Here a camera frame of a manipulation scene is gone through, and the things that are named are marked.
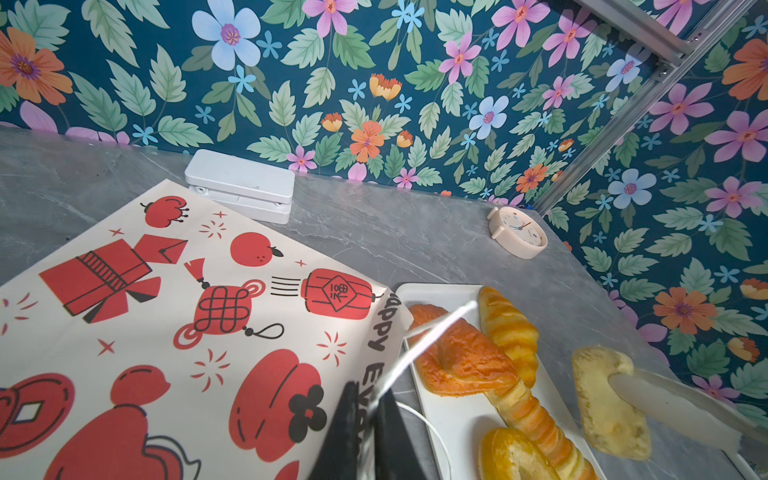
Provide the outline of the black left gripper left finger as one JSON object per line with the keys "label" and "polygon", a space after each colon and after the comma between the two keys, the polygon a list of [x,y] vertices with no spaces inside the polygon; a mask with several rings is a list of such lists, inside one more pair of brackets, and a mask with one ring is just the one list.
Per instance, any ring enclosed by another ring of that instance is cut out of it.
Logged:
{"label": "black left gripper left finger", "polygon": [[356,479],[358,393],[356,382],[345,384],[309,480]]}

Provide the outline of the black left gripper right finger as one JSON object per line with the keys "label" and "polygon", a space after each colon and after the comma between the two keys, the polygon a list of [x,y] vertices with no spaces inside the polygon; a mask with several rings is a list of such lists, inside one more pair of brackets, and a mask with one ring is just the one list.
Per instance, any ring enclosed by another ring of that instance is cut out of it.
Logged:
{"label": "black left gripper right finger", "polygon": [[375,479],[424,480],[426,476],[391,391],[380,400],[373,427]]}

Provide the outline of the glazed yellow donut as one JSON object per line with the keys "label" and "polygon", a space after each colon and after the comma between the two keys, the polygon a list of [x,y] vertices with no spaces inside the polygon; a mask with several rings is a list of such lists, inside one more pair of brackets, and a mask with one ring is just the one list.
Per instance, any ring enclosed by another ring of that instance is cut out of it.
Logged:
{"label": "glazed yellow donut", "polygon": [[484,480],[560,479],[541,450],[522,432],[510,428],[497,428],[483,437],[478,470]]}

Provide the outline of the brown round pastry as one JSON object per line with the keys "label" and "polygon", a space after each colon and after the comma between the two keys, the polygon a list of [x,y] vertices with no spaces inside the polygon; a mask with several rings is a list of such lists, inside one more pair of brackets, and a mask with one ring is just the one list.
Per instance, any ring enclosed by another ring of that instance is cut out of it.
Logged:
{"label": "brown round pastry", "polygon": [[518,384],[512,360],[475,326],[461,318],[414,362],[427,391],[464,397]]}

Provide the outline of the long twisted bread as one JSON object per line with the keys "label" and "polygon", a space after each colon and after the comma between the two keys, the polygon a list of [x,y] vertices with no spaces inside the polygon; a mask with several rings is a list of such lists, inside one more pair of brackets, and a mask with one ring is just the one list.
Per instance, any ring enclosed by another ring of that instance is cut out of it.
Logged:
{"label": "long twisted bread", "polygon": [[538,369],[539,332],[527,317],[496,289],[478,295],[482,332],[512,361],[518,383],[486,396],[506,425],[521,431],[548,458],[562,479],[596,479],[592,464],[565,435],[532,393]]}

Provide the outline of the red white paper bag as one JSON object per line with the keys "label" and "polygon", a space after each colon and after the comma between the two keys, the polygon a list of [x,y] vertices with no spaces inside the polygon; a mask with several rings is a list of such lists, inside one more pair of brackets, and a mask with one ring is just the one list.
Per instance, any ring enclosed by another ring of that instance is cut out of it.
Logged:
{"label": "red white paper bag", "polygon": [[396,292],[163,181],[1,287],[5,479],[309,479],[347,382],[356,479],[406,342]]}

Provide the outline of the pale yellow bread slice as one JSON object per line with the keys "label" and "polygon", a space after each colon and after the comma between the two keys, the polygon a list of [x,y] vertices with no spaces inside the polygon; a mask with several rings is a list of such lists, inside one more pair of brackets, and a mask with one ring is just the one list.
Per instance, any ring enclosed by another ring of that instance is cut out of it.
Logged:
{"label": "pale yellow bread slice", "polygon": [[581,423],[587,441],[599,452],[645,461],[652,453],[645,415],[623,400],[609,383],[614,374],[631,374],[631,359],[602,346],[573,352],[572,370]]}

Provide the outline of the metal tongs white tips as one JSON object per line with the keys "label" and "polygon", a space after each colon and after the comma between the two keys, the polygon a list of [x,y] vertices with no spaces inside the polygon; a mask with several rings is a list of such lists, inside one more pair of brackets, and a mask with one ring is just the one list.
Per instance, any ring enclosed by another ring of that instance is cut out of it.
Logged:
{"label": "metal tongs white tips", "polygon": [[728,454],[767,458],[767,430],[701,390],[641,369],[608,382],[624,401],[683,436]]}

